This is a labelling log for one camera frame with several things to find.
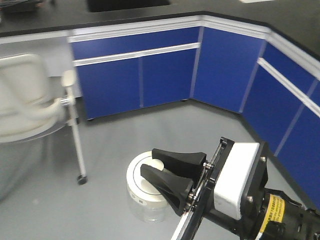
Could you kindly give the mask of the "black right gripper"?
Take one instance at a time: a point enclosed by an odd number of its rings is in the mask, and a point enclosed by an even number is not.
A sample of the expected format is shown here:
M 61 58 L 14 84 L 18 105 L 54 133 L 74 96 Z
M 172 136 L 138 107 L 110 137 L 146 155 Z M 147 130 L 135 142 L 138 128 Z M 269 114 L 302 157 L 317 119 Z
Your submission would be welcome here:
M 140 175 L 162 194 L 176 215 L 183 215 L 182 239 L 192 240 L 206 218 L 241 240 L 255 240 L 263 222 L 268 149 L 265 141 L 235 142 L 222 137 L 212 160 L 204 163 L 207 155 L 203 152 L 153 148 L 152 158 L 175 175 L 147 164 L 141 165 Z M 198 187 L 184 213 L 193 183 Z

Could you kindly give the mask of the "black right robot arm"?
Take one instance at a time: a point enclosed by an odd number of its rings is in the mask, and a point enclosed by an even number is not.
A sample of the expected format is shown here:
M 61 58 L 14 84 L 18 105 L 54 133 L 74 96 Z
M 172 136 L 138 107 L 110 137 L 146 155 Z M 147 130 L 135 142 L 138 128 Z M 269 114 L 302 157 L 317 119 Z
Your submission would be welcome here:
M 180 216 L 174 240 L 192 240 L 203 219 L 241 240 L 317 240 L 320 215 L 281 190 L 266 187 L 266 142 L 235 142 L 222 137 L 211 160 L 202 152 L 154 148 L 159 170 L 148 164 L 141 176 Z

